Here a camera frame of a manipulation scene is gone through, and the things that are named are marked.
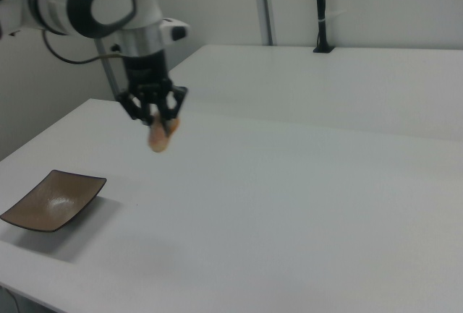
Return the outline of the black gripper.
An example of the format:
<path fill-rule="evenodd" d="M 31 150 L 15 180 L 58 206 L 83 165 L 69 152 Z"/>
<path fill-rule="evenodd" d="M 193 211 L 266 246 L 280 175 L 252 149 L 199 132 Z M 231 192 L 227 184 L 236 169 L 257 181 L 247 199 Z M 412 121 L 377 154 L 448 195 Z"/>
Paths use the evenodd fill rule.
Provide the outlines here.
<path fill-rule="evenodd" d="M 116 100 L 132 120 L 140 120 L 146 126 L 154 122 L 150 104 L 158 104 L 164 133 L 170 136 L 173 120 L 178 117 L 189 90 L 187 87 L 172 86 L 165 51 L 160 50 L 148 56 L 124 56 L 122 61 L 129 92 L 120 92 Z M 170 95 L 174 100 L 173 107 L 169 106 Z"/>

